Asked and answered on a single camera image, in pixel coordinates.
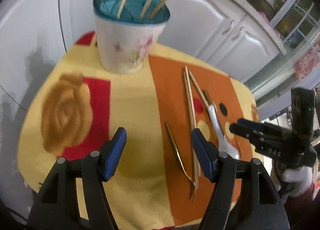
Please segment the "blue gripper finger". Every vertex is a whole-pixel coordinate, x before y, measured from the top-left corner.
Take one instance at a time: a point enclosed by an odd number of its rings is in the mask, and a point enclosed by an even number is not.
[[[258,132],[263,131],[263,127],[262,127],[261,123],[252,122],[252,121],[246,120],[244,118],[239,118],[237,120],[237,124],[242,125],[247,128],[250,128],[252,130],[256,130]]]
[[[204,176],[213,182],[216,176],[217,154],[219,151],[213,143],[208,142],[201,131],[195,128],[191,132],[191,143],[200,163]]]
[[[127,142],[127,131],[123,127],[119,127],[113,138],[104,143],[108,150],[105,156],[106,168],[103,177],[108,181],[116,172],[116,168],[120,161],[121,154]]]

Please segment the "pot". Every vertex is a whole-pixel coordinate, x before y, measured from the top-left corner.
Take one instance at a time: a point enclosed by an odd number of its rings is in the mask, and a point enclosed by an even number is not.
[[[263,12],[269,21],[271,21],[276,14],[275,9],[273,9],[272,5],[269,4],[267,0],[247,0],[247,2],[258,12]]]

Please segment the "white glove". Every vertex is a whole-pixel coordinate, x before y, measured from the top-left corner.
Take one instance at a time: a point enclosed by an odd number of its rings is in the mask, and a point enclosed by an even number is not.
[[[291,197],[298,197],[305,193],[312,184],[312,168],[302,166],[297,169],[285,169],[277,167],[277,172],[281,180],[288,183],[294,183],[293,190],[289,193]],[[274,167],[271,171],[271,179],[276,186],[277,191],[281,189],[280,183],[276,177]]]

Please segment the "countertop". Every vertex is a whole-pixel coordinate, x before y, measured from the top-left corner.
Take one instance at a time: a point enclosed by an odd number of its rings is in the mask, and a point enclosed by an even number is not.
[[[256,20],[258,24],[268,33],[274,43],[277,45],[279,50],[285,55],[287,51],[279,37],[277,36],[276,32],[273,28],[266,22],[266,20],[253,8],[251,4],[249,4],[246,0],[233,0],[237,3],[241,8],[243,8],[251,17]]]

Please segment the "red stripe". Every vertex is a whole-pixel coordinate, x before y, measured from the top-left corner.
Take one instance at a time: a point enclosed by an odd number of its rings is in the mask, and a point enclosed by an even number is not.
[[[88,32],[84,34],[79,40],[77,40],[77,45],[90,45],[95,31]]]
[[[63,157],[67,158],[68,161],[84,158],[90,152],[98,150],[109,139],[111,82],[85,78],[84,83],[90,89],[93,121],[87,137],[80,145],[64,149]]]

